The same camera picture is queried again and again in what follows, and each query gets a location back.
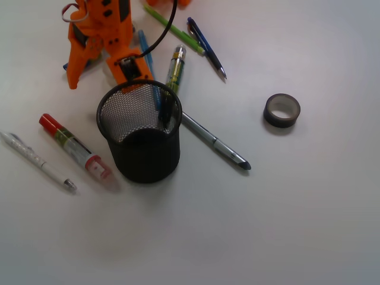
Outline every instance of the silver pen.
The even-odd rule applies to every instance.
[[[42,172],[48,175],[58,184],[66,188],[66,190],[72,194],[75,194],[77,187],[66,176],[59,173],[56,169],[50,166],[46,161],[39,157],[30,147],[27,147],[21,140],[14,134],[9,134],[0,131],[0,137],[9,144],[13,149],[17,150],[27,160],[37,166]]]
[[[223,143],[220,139],[215,137],[212,133],[206,130],[203,126],[201,126],[198,122],[193,120],[189,115],[185,112],[182,112],[182,123],[186,125],[189,129],[194,131],[196,134],[200,135],[212,145],[217,151],[219,151],[224,156],[228,157],[232,162],[237,164],[244,170],[250,170],[251,165],[248,161],[246,161],[242,156],[238,155],[232,148]]]

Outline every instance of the pen holder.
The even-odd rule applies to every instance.
[[[157,92],[160,110],[154,103]],[[182,107],[166,85],[152,80],[118,85],[101,100],[96,120],[117,168],[128,179],[153,183],[177,167]]]

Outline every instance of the orange plastic part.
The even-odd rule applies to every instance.
[[[120,60],[140,54],[139,49],[129,48],[133,38],[129,0],[87,0],[87,4],[84,0],[75,1],[79,10],[71,14],[71,20],[83,19],[87,13],[86,6],[88,17],[69,25],[68,38],[71,51],[66,72],[70,89],[77,88],[79,77],[87,61],[96,59],[103,48],[110,55],[107,64],[116,82],[118,84],[126,82],[127,79],[119,65]],[[141,74],[135,79],[153,80],[143,58],[137,58],[135,63]]]
[[[159,0],[147,0],[148,4],[151,6],[154,6],[155,4],[157,4],[158,1]],[[178,4],[182,5],[182,6],[187,6],[187,5],[189,5],[190,2],[191,2],[191,0],[178,0]]]

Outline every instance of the red cap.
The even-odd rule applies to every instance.
[[[50,135],[54,137],[57,130],[62,129],[63,126],[54,120],[49,114],[43,114],[40,118],[40,124],[47,130]]]

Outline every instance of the red marker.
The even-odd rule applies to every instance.
[[[106,182],[113,178],[111,169],[102,162],[100,156],[90,151],[80,140],[49,114],[43,114],[41,116],[40,124],[81,167],[85,168],[96,179]]]

